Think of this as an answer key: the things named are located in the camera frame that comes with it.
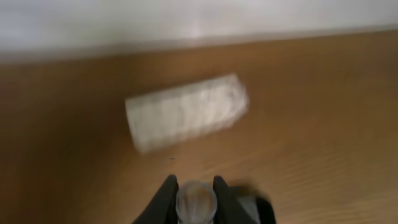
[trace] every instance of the rectangular white object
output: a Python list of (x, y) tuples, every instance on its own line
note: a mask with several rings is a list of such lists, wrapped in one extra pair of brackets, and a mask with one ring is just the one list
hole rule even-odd
[(136, 148), (142, 152), (231, 126), (247, 109), (236, 75), (126, 99)]

